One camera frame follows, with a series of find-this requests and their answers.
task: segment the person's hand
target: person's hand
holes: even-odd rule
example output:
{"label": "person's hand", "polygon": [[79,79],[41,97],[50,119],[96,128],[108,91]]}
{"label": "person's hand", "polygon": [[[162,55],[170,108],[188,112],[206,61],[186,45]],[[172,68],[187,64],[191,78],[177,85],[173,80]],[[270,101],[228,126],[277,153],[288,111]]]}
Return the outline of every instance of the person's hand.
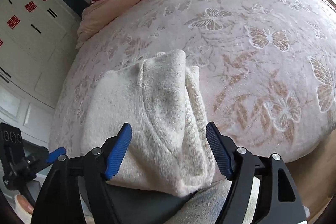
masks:
{"label": "person's hand", "polygon": [[20,204],[20,206],[29,214],[33,214],[33,206],[30,205],[30,203],[28,202],[28,200],[23,196],[23,195],[17,195],[16,197],[18,203]]}

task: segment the butterfly-patterned blanket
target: butterfly-patterned blanket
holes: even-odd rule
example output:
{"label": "butterfly-patterned blanket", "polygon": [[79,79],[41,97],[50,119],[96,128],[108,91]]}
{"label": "butterfly-patterned blanket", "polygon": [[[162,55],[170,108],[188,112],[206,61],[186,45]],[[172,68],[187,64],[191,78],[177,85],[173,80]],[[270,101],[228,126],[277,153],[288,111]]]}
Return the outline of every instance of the butterfly-patterned blanket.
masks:
{"label": "butterfly-patterned blanket", "polygon": [[87,152],[83,123],[106,71],[182,49],[200,68],[209,121],[254,154],[295,160],[335,128],[335,30],[324,0],[142,0],[80,49],[50,149]]}

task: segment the metal screw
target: metal screw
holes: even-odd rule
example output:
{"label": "metal screw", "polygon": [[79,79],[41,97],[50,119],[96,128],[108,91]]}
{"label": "metal screw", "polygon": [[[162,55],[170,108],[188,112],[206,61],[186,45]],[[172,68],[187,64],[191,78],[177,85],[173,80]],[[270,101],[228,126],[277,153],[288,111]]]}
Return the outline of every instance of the metal screw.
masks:
{"label": "metal screw", "polygon": [[99,147],[93,148],[92,149],[92,154],[94,155],[99,155],[101,152],[101,149]]}
{"label": "metal screw", "polygon": [[272,158],[275,159],[275,160],[280,160],[281,159],[280,155],[277,154],[277,153],[273,154]]}
{"label": "metal screw", "polygon": [[58,161],[65,161],[67,157],[63,154],[63,155],[59,155],[58,156]]}
{"label": "metal screw", "polygon": [[237,148],[237,152],[238,152],[239,154],[246,154],[246,149],[243,148],[243,147],[238,147],[238,148]]}

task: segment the wooden floor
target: wooden floor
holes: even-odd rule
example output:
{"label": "wooden floor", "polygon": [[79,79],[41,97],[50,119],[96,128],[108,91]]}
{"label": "wooden floor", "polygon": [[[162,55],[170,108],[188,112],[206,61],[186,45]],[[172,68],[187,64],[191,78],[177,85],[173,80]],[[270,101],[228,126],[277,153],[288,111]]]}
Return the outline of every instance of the wooden floor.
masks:
{"label": "wooden floor", "polygon": [[336,130],[312,153],[287,167],[312,220],[336,194]]}

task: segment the white cabinet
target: white cabinet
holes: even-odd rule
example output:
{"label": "white cabinet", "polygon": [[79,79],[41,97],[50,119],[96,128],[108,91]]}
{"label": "white cabinet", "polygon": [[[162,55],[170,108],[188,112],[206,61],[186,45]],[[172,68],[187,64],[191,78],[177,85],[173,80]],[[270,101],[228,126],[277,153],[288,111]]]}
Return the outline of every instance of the white cabinet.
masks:
{"label": "white cabinet", "polygon": [[79,22],[62,0],[0,0],[0,119],[35,144],[48,144]]}

